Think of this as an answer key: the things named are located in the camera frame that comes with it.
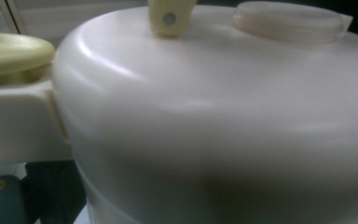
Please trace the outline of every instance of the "metal screw head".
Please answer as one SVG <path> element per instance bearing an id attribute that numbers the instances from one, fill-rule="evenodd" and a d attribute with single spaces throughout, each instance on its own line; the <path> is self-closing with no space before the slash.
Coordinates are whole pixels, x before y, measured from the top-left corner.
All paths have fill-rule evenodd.
<path id="1" fill-rule="evenodd" d="M 173 13 L 168 12 L 164 15 L 163 20 L 166 25 L 172 25 L 176 22 L 176 17 Z"/>

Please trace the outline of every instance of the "container lid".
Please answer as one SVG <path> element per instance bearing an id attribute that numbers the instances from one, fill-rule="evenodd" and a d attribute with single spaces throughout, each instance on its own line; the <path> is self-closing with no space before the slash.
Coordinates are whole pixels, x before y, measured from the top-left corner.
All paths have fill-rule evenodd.
<path id="1" fill-rule="evenodd" d="M 0 75 L 30 70 L 51 62 L 54 47 L 45 40 L 0 34 Z"/>
<path id="2" fill-rule="evenodd" d="M 234 25 L 252 35 L 301 42 L 333 41 L 346 31 L 351 17 L 318 7 L 276 2 L 239 4 Z"/>

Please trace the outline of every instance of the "pale yellow handle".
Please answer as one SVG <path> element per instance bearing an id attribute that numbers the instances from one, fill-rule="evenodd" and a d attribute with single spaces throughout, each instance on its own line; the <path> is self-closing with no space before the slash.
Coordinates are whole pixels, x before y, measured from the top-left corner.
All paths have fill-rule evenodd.
<path id="1" fill-rule="evenodd" d="M 158 35 L 179 36 L 187 27 L 197 0 L 149 0 L 151 29 Z"/>

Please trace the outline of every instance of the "yellow knob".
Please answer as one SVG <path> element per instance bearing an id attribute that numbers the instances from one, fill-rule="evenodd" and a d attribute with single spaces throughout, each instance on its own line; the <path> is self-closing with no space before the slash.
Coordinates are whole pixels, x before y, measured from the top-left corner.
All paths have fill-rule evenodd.
<path id="1" fill-rule="evenodd" d="M 54 47 L 45 40 L 26 36 L 0 34 L 0 76 L 18 74 L 48 64 Z"/>

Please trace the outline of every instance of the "rounded lid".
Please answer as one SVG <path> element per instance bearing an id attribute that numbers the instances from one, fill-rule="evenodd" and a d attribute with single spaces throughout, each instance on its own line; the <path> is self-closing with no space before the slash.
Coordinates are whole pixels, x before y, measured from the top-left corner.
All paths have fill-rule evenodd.
<path id="1" fill-rule="evenodd" d="M 343 17 L 334 11 L 276 2 L 239 4 L 233 23 L 252 35 L 311 43 L 332 41 L 345 27 Z"/>
<path id="2" fill-rule="evenodd" d="M 33 69 L 51 62 L 54 47 L 45 40 L 0 34 L 0 75 Z"/>
<path id="3" fill-rule="evenodd" d="M 147 12 L 102 15 L 57 50 L 52 81 L 74 152 L 201 175 L 248 172 L 263 158 L 266 173 L 287 168 L 274 180 L 298 155 L 315 159 L 306 176 L 332 151 L 358 153 L 358 35 L 270 41 L 233 27 L 235 8 L 195 6 L 187 30 L 163 38 Z"/>

